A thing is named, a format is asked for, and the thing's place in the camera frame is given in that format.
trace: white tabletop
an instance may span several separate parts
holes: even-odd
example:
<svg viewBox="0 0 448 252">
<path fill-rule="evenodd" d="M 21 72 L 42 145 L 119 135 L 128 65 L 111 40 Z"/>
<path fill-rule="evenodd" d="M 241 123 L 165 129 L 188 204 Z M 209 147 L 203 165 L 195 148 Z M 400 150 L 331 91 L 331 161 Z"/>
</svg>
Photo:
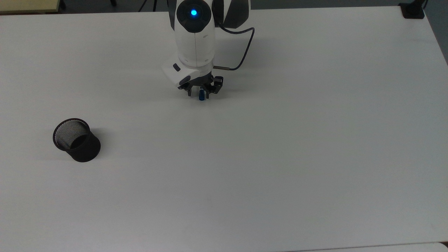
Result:
<svg viewBox="0 0 448 252">
<path fill-rule="evenodd" d="M 167 13 L 0 17 L 0 246 L 280 252 L 448 240 L 448 67 L 399 7 L 259 10 L 189 98 Z M 249 35 L 217 31 L 216 64 Z M 77 163 L 52 132 L 89 123 Z"/>
<path fill-rule="evenodd" d="M 426 243 L 366 248 L 342 248 L 327 250 L 326 252 L 448 252 L 448 248 L 441 243 Z"/>
</svg>

